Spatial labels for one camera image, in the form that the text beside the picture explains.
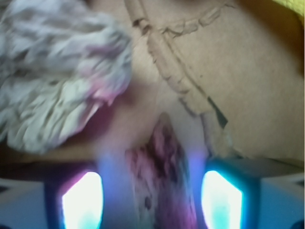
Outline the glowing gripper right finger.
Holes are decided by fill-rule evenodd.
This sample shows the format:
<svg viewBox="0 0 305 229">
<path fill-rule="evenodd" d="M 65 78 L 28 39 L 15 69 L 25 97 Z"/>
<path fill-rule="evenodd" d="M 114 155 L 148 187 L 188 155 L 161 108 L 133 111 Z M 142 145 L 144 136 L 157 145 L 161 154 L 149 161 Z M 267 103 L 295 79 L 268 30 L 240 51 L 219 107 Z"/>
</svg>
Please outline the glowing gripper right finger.
<svg viewBox="0 0 305 229">
<path fill-rule="evenodd" d="M 189 158 L 195 212 L 200 229 L 258 228 L 258 159 Z"/>
</svg>

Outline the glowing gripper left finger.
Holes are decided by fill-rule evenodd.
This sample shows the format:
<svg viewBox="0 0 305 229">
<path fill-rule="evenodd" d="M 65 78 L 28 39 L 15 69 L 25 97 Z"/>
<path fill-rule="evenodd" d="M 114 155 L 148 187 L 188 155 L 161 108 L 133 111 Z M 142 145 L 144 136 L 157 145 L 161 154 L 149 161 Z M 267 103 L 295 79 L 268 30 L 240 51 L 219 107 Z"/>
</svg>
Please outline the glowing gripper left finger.
<svg viewBox="0 0 305 229">
<path fill-rule="evenodd" d="M 44 165 L 50 229 L 132 229 L 131 182 L 122 155 Z"/>
</svg>

